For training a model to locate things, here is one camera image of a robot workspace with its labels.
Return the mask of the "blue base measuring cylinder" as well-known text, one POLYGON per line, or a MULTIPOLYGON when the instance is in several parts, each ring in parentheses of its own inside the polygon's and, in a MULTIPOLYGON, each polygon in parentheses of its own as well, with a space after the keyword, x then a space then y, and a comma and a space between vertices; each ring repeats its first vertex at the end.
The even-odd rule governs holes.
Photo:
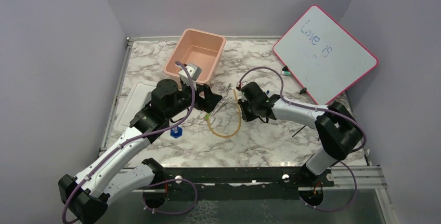
POLYGON ((183 134, 183 129, 181 127, 175 127, 170 130, 170 136, 173 138, 179 138, 183 134))

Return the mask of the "black wire tripod stand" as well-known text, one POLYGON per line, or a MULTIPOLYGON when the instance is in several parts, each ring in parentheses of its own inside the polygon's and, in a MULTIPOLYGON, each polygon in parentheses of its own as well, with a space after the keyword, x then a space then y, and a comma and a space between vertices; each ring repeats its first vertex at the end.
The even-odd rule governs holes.
POLYGON ((302 126, 301 128, 299 128, 293 135, 292 138, 294 138, 297 134, 299 134, 306 126, 302 126))

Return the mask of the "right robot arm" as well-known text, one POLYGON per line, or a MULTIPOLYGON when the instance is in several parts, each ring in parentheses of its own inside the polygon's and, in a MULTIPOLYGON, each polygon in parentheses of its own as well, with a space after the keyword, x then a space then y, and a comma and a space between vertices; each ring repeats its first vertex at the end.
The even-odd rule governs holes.
POLYGON ((339 102, 330 106, 288 102, 280 95, 268 96, 255 82, 239 87, 239 92, 244 97, 239 106, 246 122, 284 120, 317 131, 321 148, 307 160, 300 172, 301 182, 307 186, 313 186, 326 169, 346 159, 363 138, 352 115, 339 102))

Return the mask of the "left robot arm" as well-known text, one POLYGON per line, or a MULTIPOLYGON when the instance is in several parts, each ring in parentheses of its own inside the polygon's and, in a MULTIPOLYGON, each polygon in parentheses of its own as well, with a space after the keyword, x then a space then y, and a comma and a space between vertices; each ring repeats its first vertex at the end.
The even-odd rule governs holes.
POLYGON ((119 198, 144 186, 157 188, 163 183, 163 167, 154 159, 146 159, 132 172, 121 173, 126 164, 174 125, 170 120, 186 110, 210 113, 222 100, 207 84, 189 86, 164 79, 156 84, 151 99, 130 121, 117 142, 91 165, 75 176, 64 175, 58 181, 63 223, 70 211, 81 223, 95 223, 119 198))

